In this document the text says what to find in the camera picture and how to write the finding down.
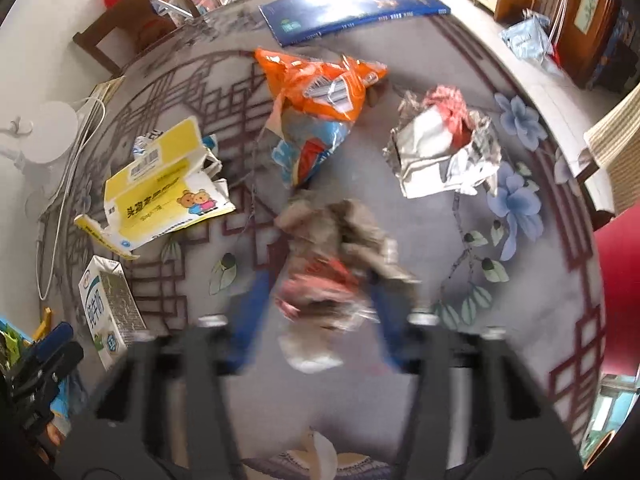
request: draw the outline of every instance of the cartoon bear print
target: cartoon bear print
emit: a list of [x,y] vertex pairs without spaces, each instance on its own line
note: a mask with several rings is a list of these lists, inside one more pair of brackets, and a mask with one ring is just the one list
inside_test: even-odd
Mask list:
[[188,209],[189,213],[191,213],[192,215],[200,215],[202,214],[200,212],[202,208],[200,207],[199,203],[196,204],[195,197],[195,193],[192,193],[188,189],[185,189],[182,192],[182,196],[176,199],[176,202],[183,208]]
[[208,213],[209,211],[213,211],[216,209],[216,201],[213,200],[209,193],[207,193],[204,189],[199,190],[194,196],[193,201],[200,206],[200,213],[204,215],[204,213]]

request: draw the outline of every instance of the cardboard box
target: cardboard box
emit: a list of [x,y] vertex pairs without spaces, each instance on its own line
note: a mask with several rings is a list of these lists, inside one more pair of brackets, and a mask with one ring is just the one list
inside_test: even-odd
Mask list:
[[109,368],[146,331],[122,265],[94,256],[78,284],[86,322],[105,368]]
[[88,215],[78,215],[76,226],[111,252],[129,260],[131,251],[166,233],[229,213],[226,180],[211,181],[206,159],[222,164],[202,143],[198,121],[185,119],[147,147],[144,156],[113,175],[104,184],[107,227]]

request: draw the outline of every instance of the trash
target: trash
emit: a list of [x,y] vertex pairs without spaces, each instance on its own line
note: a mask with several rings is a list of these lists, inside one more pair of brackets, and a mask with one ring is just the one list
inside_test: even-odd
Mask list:
[[164,132],[161,130],[152,130],[146,135],[137,136],[133,141],[133,148],[131,149],[133,160],[138,160],[143,156],[146,152],[146,147],[162,134],[164,134]]
[[[218,164],[203,170],[210,157]],[[131,251],[154,238],[235,209],[226,180],[210,179],[221,167],[203,145],[197,120],[190,117],[148,144],[145,155],[107,180],[107,227],[86,214],[78,215],[74,223],[113,253],[136,259]]]
[[476,186],[495,180],[501,154],[491,119],[468,111],[459,90],[438,86],[422,101],[407,92],[399,112],[383,155],[405,197],[447,190],[475,195]]
[[337,336],[376,319],[362,290],[371,269],[389,279],[415,279],[397,265],[395,242],[360,202],[314,208],[308,197],[300,194],[275,220],[293,236],[275,303],[291,321],[279,338],[287,361],[313,373],[342,363],[333,349]]
[[[141,156],[145,155],[148,145],[162,134],[164,134],[162,130],[152,130],[146,135],[137,136],[136,140],[133,141],[133,148],[131,150],[133,160],[138,160]],[[207,149],[207,158],[204,161],[204,172],[213,178],[222,170],[222,162],[218,160],[218,137],[216,134],[202,137],[202,143]]]
[[273,111],[265,128],[282,139],[273,160],[289,187],[305,182],[346,138],[360,115],[367,88],[386,67],[343,57],[341,64],[256,49]]
[[107,369],[126,352],[145,322],[133,300],[122,265],[94,256],[78,283],[86,322]]
[[502,31],[500,38],[518,59],[542,60],[546,54],[553,54],[551,42],[544,31],[550,21],[537,12],[531,14],[530,18]]

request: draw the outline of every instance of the cable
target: cable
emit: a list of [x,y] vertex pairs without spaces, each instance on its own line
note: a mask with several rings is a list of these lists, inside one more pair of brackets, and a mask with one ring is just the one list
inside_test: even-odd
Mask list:
[[[38,286],[38,296],[40,298],[40,301],[45,301],[49,295],[49,291],[51,289],[51,282],[53,280],[53,267],[54,267],[54,263],[56,261],[56,251],[58,249],[58,238],[60,237],[60,225],[62,224],[62,215],[64,214],[64,209],[65,209],[65,202],[66,199],[69,196],[69,190],[71,189],[71,183],[74,179],[74,176],[76,174],[76,166],[78,165],[78,159],[80,157],[80,154],[82,153],[82,150],[84,150],[84,147],[89,143],[89,141],[92,139],[92,137],[95,135],[95,133],[100,129],[100,126],[102,126],[102,122],[104,121],[104,118],[107,115],[107,108],[104,106],[104,102],[100,99],[98,99],[97,97],[86,97],[84,99],[81,99],[80,101],[76,101],[74,104],[78,104],[78,103],[86,103],[89,100],[95,100],[96,103],[98,103],[101,107],[102,107],[102,117],[100,118],[100,122],[98,123],[98,125],[94,128],[94,130],[92,131],[92,133],[87,137],[87,133],[89,131],[89,126],[91,125],[91,115],[93,113],[93,109],[89,112],[89,117],[87,119],[85,128],[84,128],[84,133],[82,132],[82,130],[78,133],[78,136],[76,137],[76,142],[74,143],[73,149],[71,154],[69,155],[67,164],[65,165],[65,170],[63,171],[62,174],[62,178],[60,179],[60,184],[58,186],[58,189],[56,190],[53,198],[51,199],[49,206],[47,206],[47,209],[50,207],[51,204],[53,204],[58,196],[60,195],[60,190],[62,190],[63,184],[66,182],[65,185],[65,192],[62,195],[62,202],[60,203],[60,214],[58,216],[58,225],[56,227],[56,237],[54,239],[53,242],[53,251],[51,253],[51,265],[50,265],[50,271],[49,271],[49,279],[47,280],[47,286],[45,288],[44,294],[42,293],[42,288],[40,286],[40,262],[39,262],[39,255],[40,255],[40,250],[41,250],[41,245],[42,242],[44,241],[44,229],[39,230],[38,231],[38,239],[36,240],[36,284]],[[40,218],[38,218],[38,222],[42,223],[42,216],[44,215],[44,213],[40,216]]]

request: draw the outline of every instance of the book cover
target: book cover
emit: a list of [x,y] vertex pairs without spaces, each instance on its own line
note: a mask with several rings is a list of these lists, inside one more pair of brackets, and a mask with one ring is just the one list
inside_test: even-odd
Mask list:
[[424,14],[448,14],[439,0],[276,0],[260,6],[281,46],[363,23]]

